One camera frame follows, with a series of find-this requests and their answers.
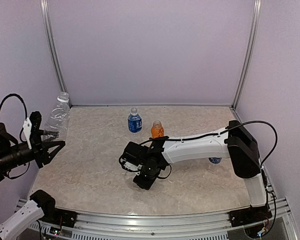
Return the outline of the blue label bottle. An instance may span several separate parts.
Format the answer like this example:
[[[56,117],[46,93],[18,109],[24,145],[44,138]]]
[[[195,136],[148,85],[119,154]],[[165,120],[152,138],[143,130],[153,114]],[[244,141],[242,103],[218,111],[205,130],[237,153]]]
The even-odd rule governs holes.
[[[128,129],[131,133],[135,134],[142,130],[142,118],[139,115],[138,109],[136,107],[131,108],[127,121]]]
[[[219,164],[222,160],[221,157],[209,157],[208,159],[212,164]]]

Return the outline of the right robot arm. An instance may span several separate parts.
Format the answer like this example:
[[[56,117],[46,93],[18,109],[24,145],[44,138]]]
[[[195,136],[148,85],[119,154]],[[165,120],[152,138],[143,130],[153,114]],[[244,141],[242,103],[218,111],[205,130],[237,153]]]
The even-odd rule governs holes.
[[[262,176],[258,143],[236,120],[225,128],[202,136],[151,139],[151,145],[140,150],[137,159],[140,173],[133,182],[141,189],[149,190],[160,172],[173,164],[198,159],[230,159],[235,175],[243,179],[250,206],[246,218],[256,222],[265,212],[267,194]]]

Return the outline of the clear bottle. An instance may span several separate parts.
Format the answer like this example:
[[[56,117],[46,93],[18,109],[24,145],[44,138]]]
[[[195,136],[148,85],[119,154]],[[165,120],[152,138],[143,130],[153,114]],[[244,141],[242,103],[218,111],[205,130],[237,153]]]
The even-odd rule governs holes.
[[[60,92],[44,124],[43,142],[65,141],[70,121],[69,94]]]

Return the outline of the orange drink bottle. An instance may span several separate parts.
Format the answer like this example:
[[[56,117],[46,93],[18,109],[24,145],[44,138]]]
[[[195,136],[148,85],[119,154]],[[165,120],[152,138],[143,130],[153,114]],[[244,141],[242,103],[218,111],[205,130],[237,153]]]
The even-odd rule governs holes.
[[[151,128],[151,135],[152,138],[161,138],[165,135],[164,128],[162,126],[162,123],[159,120],[156,120],[153,122],[152,128]]]

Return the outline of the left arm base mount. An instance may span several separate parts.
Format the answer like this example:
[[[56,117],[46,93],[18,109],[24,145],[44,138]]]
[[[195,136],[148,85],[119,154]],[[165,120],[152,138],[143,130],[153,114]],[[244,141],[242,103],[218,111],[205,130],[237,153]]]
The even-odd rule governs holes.
[[[43,190],[37,190],[30,197],[42,209],[44,215],[41,221],[58,225],[60,227],[74,228],[77,220],[77,213],[56,207],[56,200]]]

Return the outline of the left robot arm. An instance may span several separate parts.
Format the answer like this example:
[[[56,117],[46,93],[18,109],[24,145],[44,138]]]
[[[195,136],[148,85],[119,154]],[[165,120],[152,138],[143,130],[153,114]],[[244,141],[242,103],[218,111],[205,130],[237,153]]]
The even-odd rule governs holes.
[[[39,168],[48,165],[66,145],[65,141],[42,141],[44,131],[40,129],[42,115],[34,111],[23,123],[26,141],[19,143],[0,122],[0,182],[9,171],[35,161]],[[37,190],[26,204],[5,222],[0,224],[0,240],[13,240],[31,223],[46,218],[53,223],[60,218],[55,199],[43,190]]]

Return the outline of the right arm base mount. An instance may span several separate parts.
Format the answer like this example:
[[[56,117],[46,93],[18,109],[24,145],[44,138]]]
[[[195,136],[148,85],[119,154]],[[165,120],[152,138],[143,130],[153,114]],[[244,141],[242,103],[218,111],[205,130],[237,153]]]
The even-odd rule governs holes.
[[[232,210],[228,213],[232,227],[239,227],[257,223],[264,220],[269,220],[273,215],[269,205]]]

